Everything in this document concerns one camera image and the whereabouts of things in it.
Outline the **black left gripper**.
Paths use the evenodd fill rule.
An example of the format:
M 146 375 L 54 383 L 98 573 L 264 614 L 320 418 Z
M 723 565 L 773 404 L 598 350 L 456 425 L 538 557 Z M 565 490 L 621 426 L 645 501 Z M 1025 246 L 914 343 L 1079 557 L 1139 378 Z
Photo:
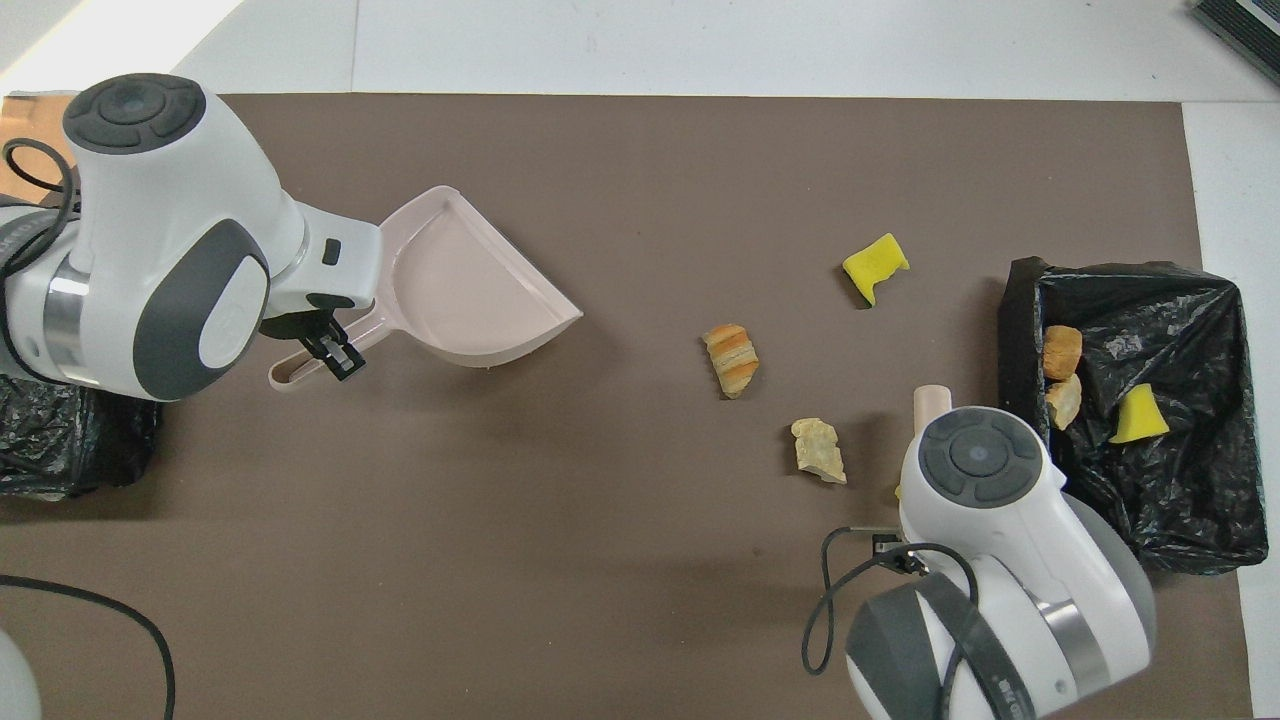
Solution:
M 298 340 L 338 380 L 364 369 L 364 355 L 344 337 L 335 319 L 337 310 L 353 309 L 355 301 L 333 293 L 307 293 L 305 299 L 311 309 L 265 318 L 260 333 L 274 340 Z

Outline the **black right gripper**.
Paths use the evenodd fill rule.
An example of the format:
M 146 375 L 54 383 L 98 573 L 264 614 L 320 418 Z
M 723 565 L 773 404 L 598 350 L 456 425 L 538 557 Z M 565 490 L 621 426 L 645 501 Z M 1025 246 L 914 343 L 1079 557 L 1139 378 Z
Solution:
M 913 550 L 904 550 L 908 542 L 895 533 L 872 534 L 872 559 L 883 569 L 901 575 L 925 575 L 925 564 Z

